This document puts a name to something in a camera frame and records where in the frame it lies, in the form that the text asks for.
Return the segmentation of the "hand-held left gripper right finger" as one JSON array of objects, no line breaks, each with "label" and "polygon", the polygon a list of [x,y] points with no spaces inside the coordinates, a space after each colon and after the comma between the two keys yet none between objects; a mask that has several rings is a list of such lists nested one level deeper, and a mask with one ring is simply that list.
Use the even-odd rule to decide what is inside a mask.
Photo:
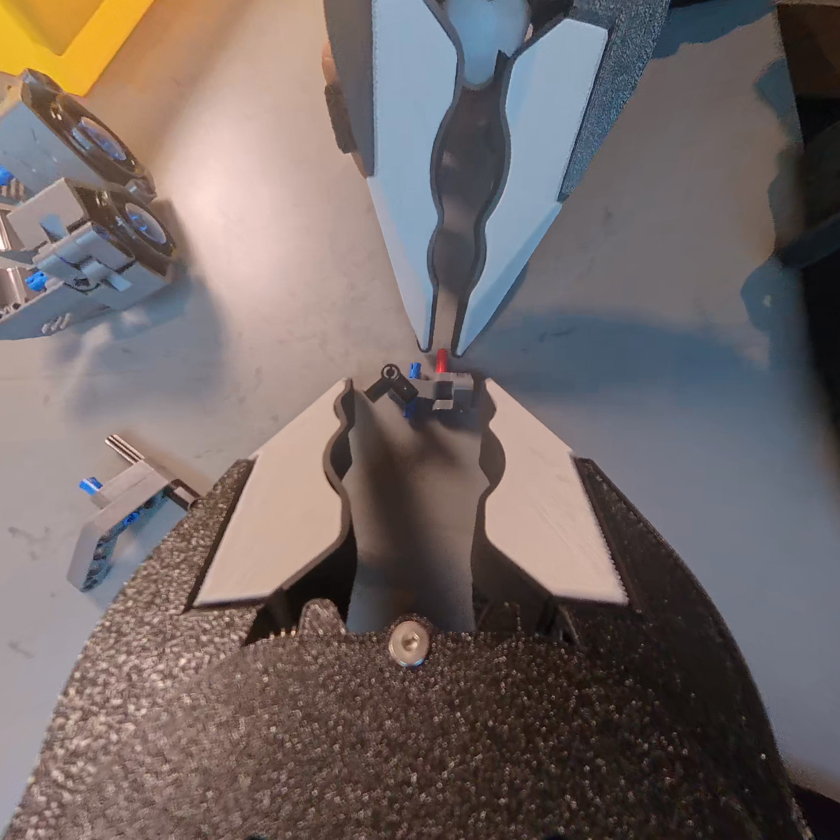
[{"label": "hand-held left gripper right finger", "polygon": [[572,448],[494,380],[485,393],[481,537],[550,596],[627,604]]}]

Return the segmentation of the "black connector with blue pins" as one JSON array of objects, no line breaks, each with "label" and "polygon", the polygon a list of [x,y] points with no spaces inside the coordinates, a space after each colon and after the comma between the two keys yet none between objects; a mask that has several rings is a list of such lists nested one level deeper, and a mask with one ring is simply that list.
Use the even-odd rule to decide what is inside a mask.
[{"label": "black connector with blue pins", "polygon": [[364,391],[364,395],[372,403],[377,402],[386,394],[391,394],[402,407],[405,419],[412,419],[416,413],[418,388],[414,380],[406,376],[394,363],[385,364],[380,378]]}]

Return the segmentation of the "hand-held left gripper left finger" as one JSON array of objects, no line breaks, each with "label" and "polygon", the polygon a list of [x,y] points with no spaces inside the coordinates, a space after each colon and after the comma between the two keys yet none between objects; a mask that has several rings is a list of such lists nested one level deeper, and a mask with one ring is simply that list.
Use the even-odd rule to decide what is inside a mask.
[{"label": "hand-held left gripper left finger", "polygon": [[255,451],[193,606],[262,602],[345,543],[353,425],[354,387],[345,377]]}]

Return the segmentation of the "grey beam with black axle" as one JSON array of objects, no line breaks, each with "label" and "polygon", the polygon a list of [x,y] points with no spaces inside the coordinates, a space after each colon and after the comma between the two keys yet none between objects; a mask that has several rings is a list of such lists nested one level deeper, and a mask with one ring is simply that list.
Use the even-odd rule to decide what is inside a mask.
[{"label": "grey beam with black axle", "polygon": [[106,443],[129,465],[107,482],[89,477],[79,484],[97,508],[81,526],[67,573],[68,582],[80,592],[89,592],[105,580],[117,541],[135,522],[147,521],[166,501],[189,511],[201,498],[181,478],[121,436],[111,434]]}]

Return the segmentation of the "large yellow storage bin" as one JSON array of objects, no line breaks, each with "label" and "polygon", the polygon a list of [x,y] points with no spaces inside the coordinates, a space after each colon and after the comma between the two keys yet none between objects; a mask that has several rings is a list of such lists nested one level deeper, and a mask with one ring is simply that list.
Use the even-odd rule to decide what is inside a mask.
[{"label": "large yellow storage bin", "polygon": [[84,96],[152,1],[2,1],[1,71],[38,70]]}]

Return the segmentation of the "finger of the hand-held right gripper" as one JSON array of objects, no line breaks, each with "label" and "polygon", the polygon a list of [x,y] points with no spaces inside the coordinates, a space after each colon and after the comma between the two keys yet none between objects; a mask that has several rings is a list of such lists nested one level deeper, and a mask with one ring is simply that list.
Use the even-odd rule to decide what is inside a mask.
[{"label": "finger of the hand-held right gripper", "polygon": [[602,64],[607,28],[565,17],[531,38],[506,74],[507,168],[483,227],[484,259],[457,354],[487,326],[558,216],[564,176]]},{"label": "finger of the hand-held right gripper", "polygon": [[374,163],[367,182],[406,315],[426,351],[436,307],[430,247],[442,217],[433,158],[459,84],[459,53],[436,2],[374,1],[371,23]]}]

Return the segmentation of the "grey angular connector piece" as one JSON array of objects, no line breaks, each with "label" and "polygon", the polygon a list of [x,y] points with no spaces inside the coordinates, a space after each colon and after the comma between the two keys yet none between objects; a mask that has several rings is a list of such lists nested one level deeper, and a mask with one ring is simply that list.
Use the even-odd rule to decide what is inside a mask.
[{"label": "grey angular connector piece", "polygon": [[476,380],[470,373],[440,372],[416,381],[418,399],[433,412],[463,412],[474,405]]}]

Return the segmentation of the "grey desk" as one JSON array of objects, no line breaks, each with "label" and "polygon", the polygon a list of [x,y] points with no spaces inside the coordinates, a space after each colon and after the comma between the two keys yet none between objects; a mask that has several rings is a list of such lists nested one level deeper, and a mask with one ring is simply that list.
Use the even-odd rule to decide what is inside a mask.
[{"label": "grey desk", "polygon": [[[469,352],[593,458],[730,625],[782,750],[827,767],[812,562],[819,413],[770,262],[787,132],[762,2],[679,10],[585,181]],[[363,177],[322,96],[318,2],[156,2],[89,108],[173,204],[186,277],[123,316],[2,342],[2,824],[104,608],[67,582],[77,487],[124,433],[205,492],[343,375],[417,345]]]}]

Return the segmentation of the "grey twin engine toy assembly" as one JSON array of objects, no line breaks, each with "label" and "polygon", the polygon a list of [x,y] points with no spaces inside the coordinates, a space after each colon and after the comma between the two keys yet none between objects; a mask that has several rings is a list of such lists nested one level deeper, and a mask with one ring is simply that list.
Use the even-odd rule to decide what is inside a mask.
[{"label": "grey twin engine toy assembly", "polygon": [[151,174],[40,71],[2,91],[1,164],[2,340],[126,311],[171,285],[175,242]]}]

